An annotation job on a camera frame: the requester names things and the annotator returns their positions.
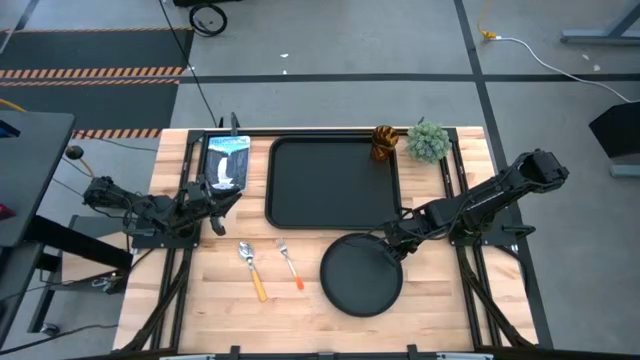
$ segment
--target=round black plate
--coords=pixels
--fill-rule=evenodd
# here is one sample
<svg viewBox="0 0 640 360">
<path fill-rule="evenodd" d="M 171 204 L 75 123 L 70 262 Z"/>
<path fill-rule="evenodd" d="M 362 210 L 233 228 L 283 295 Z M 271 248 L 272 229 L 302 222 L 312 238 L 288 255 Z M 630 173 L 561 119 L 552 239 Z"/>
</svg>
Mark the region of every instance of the round black plate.
<svg viewBox="0 0 640 360">
<path fill-rule="evenodd" d="M 378 315 L 393 305 L 402 289 L 402 265 L 374 235 L 349 234 L 322 257 L 320 282 L 329 301 L 359 317 Z"/>
</svg>

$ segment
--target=yellow cable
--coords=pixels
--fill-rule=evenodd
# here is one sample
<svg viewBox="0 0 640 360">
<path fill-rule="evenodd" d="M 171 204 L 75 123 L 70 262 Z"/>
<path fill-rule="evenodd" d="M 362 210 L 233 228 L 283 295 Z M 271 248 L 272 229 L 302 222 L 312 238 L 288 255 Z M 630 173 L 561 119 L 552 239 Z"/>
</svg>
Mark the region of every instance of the yellow cable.
<svg viewBox="0 0 640 360">
<path fill-rule="evenodd" d="M 20 111 L 20 112 L 27 112 L 27 110 L 21 108 L 20 106 L 12 103 L 11 101 L 7 101 L 4 99 L 0 99 L 0 104 L 4 104 L 7 105 L 8 107 L 16 110 L 16 111 Z M 93 170 L 91 170 L 91 167 L 89 166 L 89 164 L 87 164 L 84 160 L 82 159 L 78 159 L 80 160 L 80 163 L 82 163 L 82 165 L 84 165 L 85 169 L 87 169 L 87 171 L 89 172 L 89 175 L 91 176 L 91 178 L 95 177 L 93 175 Z"/>
<path fill-rule="evenodd" d="M 480 13 L 480 16 L 478 17 L 478 31 L 480 32 L 480 34 L 482 34 L 482 37 L 484 37 L 485 40 L 491 40 L 491 39 L 495 39 L 496 36 L 498 36 L 498 34 L 491 32 L 491 31 L 486 31 L 486 30 L 482 30 L 482 27 L 480 26 L 480 23 L 482 22 L 482 19 L 484 19 L 484 16 L 487 14 L 487 11 L 489 10 L 489 7 L 491 6 L 491 2 L 493 0 L 487 0 L 487 2 L 484 4 L 484 9 L 482 9 L 482 12 Z"/>
<path fill-rule="evenodd" d="M 5 105 L 7 105 L 8 107 L 10 107 L 10 108 L 12 108 L 13 110 L 16 110 L 16 111 L 20 111 L 20 112 L 27 112 L 27 110 L 25 110 L 25 109 L 21 108 L 20 106 L 18 106 L 18 105 L 16 105 L 16 104 L 12 103 L 11 101 L 7 101 L 7 100 L 4 100 L 4 99 L 0 99 L 0 104 L 5 104 Z"/>
</svg>

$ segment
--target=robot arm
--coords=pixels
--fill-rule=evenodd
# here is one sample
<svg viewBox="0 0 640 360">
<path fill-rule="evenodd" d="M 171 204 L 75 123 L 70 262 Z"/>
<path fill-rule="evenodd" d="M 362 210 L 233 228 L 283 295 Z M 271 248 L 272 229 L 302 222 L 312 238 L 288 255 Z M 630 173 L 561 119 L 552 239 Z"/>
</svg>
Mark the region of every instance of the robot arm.
<svg viewBox="0 0 640 360">
<path fill-rule="evenodd" d="M 212 188 L 204 175 L 195 182 L 187 183 L 173 198 L 166 195 L 138 195 L 126 191 L 113 183 L 110 177 L 94 178 L 84 192 L 84 204 L 91 208 L 123 209 L 147 220 L 155 229 L 172 237 L 180 238 L 190 233 L 191 227 L 204 218 L 209 218 L 211 227 L 218 235 L 226 233 L 220 223 L 233 204 L 242 196 L 239 188 L 217 190 Z"/>
<path fill-rule="evenodd" d="M 480 236 L 500 210 L 530 192 L 559 188 L 568 175 L 567 168 L 552 153 L 524 153 L 510 167 L 468 192 L 431 201 L 411 209 L 411 218 L 385 224 L 387 241 L 404 259 L 426 239 L 441 239 L 452 233 Z"/>
</svg>

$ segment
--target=wooden tabletop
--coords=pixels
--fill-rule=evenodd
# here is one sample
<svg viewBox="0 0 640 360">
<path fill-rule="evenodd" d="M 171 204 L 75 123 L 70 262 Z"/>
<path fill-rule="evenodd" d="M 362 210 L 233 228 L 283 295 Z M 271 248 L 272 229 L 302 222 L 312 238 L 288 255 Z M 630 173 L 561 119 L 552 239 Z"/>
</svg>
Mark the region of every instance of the wooden tabletop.
<svg viewBox="0 0 640 360">
<path fill-rule="evenodd" d="M 494 175 L 485 134 L 481 127 L 458 127 L 457 131 L 469 186 L 475 186 Z M 176 193 L 187 132 L 163 131 L 151 194 Z M 472 350 L 457 258 L 445 240 L 424 242 L 403 261 L 402 292 L 385 313 L 356 318 L 331 305 L 319 283 L 320 261 L 327 247 L 346 232 L 280 230 L 267 222 L 268 153 L 274 139 L 251 139 L 248 187 L 222 220 L 227 235 L 218 237 L 210 226 L 203 226 L 191 265 L 180 352 L 228 353 L 232 345 L 240 345 L 244 353 L 405 352 L 407 344 L 416 344 L 419 351 Z M 401 137 L 397 156 L 403 206 L 416 207 L 444 197 L 439 166 L 413 161 L 406 145 Z M 194 157 L 191 169 L 197 167 L 197 152 Z M 449 163 L 454 169 L 451 154 Z M 304 280 L 303 291 L 297 289 L 276 248 L 274 241 L 279 237 L 286 240 Z M 237 254 L 240 241 L 254 247 L 255 264 L 269 297 L 265 303 L 258 301 L 247 264 Z M 494 300 L 521 334 L 535 342 L 518 263 L 493 248 L 483 251 Z M 165 254 L 166 250 L 154 251 L 130 276 L 114 348 L 131 340 L 156 305 Z M 486 316 L 481 305 L 478 308 L 488 344 Z M 168 345 L 173 310 L 167 314 L 171 316 L 165 322 L 163 345 Z"/>
</svg>

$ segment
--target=black desk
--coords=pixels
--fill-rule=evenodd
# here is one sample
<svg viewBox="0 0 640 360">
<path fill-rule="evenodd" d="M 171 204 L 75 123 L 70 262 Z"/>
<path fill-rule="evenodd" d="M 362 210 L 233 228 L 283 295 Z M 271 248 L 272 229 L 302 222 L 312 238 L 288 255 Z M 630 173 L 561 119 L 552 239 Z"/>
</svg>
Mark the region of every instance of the black desk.
<svg viewBox="0 0 640 360">
<path fill-rule="evenodd" d="M 60 267 L 59 257 L 42 252 L 45 245 L 125 271 L 131 267 L 132 255 L 36 215 L 69 142 L 74 117 L 0 111 L 0 119 L 21 131 L 17 138 L 0 139 L 0 203 L 16 213 L 0 220 L 2 347 L 24 294 L 1 299 L 25 291 L 36 268 L 55 272 Z M 37 310 L 42 319 L 53 293 L 45 289 L 46 294 L 48 301 Z"/>
</svg>

